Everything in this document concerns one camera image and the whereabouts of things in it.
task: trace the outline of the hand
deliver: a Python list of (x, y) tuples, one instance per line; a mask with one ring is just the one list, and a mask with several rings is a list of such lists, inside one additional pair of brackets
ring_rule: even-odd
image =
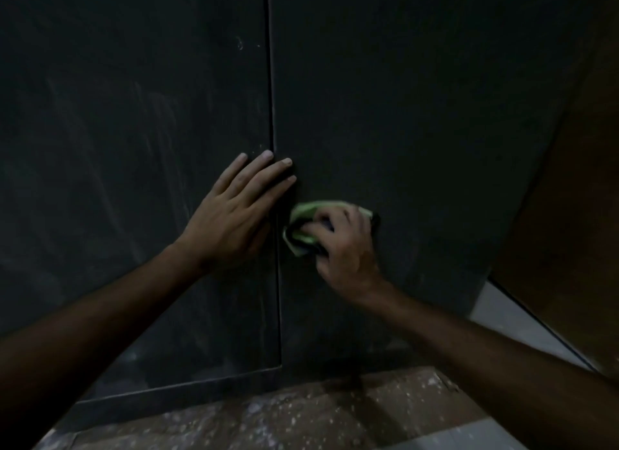
[(267, 238), (269, 210), (297, 180), (290, 176), (264, 192), (292, 166), (290, 158), (269, 165), (272, 158), (267, 150), (243, 168), (247, 155), (236, 157), (176, 241), (203, 274), (251, 257)]
[[(325, 218), (334, 231), (319, 222)], [(384, 281), (374, 255), (369, 218), (351, 205), (320, 208), (314, 220), (301, 230), (316, 237), (329, 253), (329, 257), (316, 258), (322, 278), (353, 302), (377, 290)]]

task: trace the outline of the forearm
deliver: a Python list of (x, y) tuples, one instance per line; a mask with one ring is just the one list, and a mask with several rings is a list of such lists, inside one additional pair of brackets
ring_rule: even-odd
[(529, 448), (619, 447), (619, 392), (601, 377), (388, 283), (359, 305), (401, 331)]
[[(200, 273), (175, 245), (0, 342), (0, 428), (40, 438)], [(36, 440), (22, 442), (24, 447)]]

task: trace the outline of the green cloth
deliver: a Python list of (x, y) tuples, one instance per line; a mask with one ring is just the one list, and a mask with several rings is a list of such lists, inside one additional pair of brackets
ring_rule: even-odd
[[(312, 247), (320, 246), (318, 240), (313, 236), (307, 235), (298, 228), (290, 230), (289, 227), (293, 226), (295, 222), (298, 224), (300, 219), (311, 221), (314, 218), (314, 213), (316, 213), (316, 210), (321, 207), (342, 207), (348, 205), (350, 205), (348, 202), (344, 202), (342, 200), (315, 200), (313, 202), (302, 202), (295, 205), (290, 211), (289, 225), (283, 229), (283, 240), (286, 242), (292, 253), (297, 257), (312, 252)], [(359, 207), (359, 211), (370, 218), (374, 215), (371, 211), (363, 207)]]

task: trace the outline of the cabinet door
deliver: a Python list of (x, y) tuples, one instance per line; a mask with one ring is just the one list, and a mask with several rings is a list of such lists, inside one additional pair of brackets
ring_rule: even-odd
[[(263, 0), (0, 0), (0, 330), (127, 273), (269, 147)], [(194, 285), (97, 399), (279, 363), (272, 246)]]
[[(377, 211), (386, 278), (468, 314), (599, 5), (270, 0), (276, 149), (295, 162), (296, 199)], [(406, 347), (336, 297), (313, 260), (281, 251), (283, 366)]]

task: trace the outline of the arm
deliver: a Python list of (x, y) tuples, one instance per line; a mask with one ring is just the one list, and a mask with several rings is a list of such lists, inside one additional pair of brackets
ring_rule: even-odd
[(619, 392), (604, 378), (401, 293), (376, 265), (369, 220), (327, 208), (335, 231), (304, 230), (329, 252), (320, 275), (345, 299), (380, 317), (531, 450), (619, 448)]
[(0, 342), (0, 435), (31, 448), (198, 278), (258, 251), (270, 208), (295, 181), (264, 192), (291, 165), (271, 159), (242, 169), (247, 156), (237, 157), (161, 254)]

